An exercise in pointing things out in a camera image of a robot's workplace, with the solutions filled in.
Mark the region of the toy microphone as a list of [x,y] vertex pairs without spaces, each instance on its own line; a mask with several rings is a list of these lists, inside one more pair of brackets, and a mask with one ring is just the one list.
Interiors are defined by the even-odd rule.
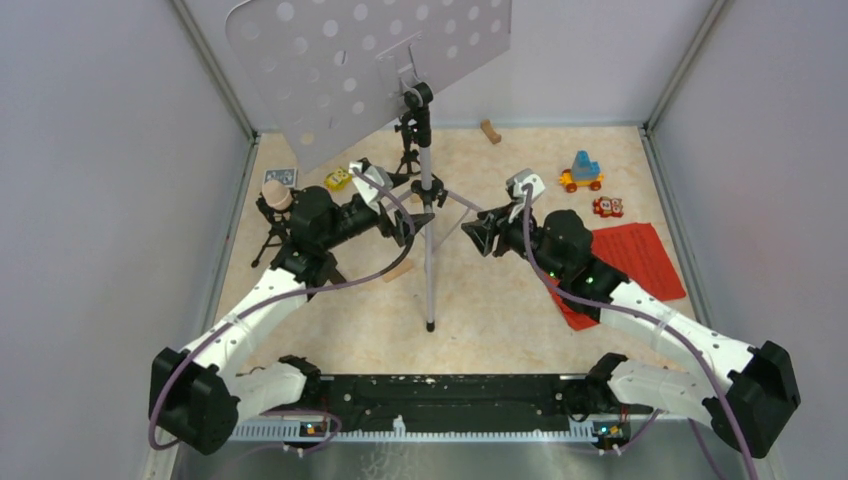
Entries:
[[281,247],[289,236],[290,212],[300,191],[272,178],[263,183],[255,204],[269,224],[268,236],[260,247],[251,267],[259,266],[264,252],[269,247]]

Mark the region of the red sheet music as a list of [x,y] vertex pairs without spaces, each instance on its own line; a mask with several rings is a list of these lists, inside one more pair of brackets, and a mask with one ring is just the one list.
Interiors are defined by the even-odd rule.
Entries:
[[683,283],[650,223],[628,223],[593,231],[593,253],[627,274],[657,300],[686,297]]

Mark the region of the silver music stand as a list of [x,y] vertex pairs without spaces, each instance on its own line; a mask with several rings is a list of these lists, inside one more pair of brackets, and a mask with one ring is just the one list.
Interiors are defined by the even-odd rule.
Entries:
[[421,199],[438,196],[429,108],[509,49],[508,1],[247,1],[226,38],[310,172],[391,121],[418,124]]

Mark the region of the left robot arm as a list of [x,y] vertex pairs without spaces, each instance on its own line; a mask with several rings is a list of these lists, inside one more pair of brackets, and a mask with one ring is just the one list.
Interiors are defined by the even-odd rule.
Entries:
[[[398,267],[409,255],[417,232],[433,218],[412,214],[390,188],[375,187],[338,206],[329,245],[315,251],[284,243],[256,285],[221,320],[179,350],[164,348],[151,366],[147,441],[154,451],[186,444],[209,455],[219,450],[243,421],[278,405],[308,413],[319,404],[320,386],[287,360],[256,373],[241,368],[265,338],[314,296],[367,284]],[[333,248],[380,227],[395,237],[400,253],[370,275],[333,282]]]

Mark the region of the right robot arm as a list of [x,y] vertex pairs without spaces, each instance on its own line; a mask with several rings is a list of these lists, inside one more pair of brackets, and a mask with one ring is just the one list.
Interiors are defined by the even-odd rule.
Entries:
[[511,206],[482,212],[462,231],[483,256],[513,252],[544,276],[572,310],[622,331],[672,360],[666,372],[622,354],[607,354],[586,385],[589,404],[665,410],[710,427],[727,445],[766,457],[801,403],[789,352],[727,337],[664,304],[592,250],[594,236],[573,210],[537,224]]

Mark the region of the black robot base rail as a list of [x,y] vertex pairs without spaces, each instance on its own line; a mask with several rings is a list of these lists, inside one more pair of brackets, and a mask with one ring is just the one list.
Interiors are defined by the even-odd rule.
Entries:
[[322,376],[293,406],[335,415],[345,433],[387,432],[397,418],[412,433],[564,432],[596,415],[652,411],[567,374]]

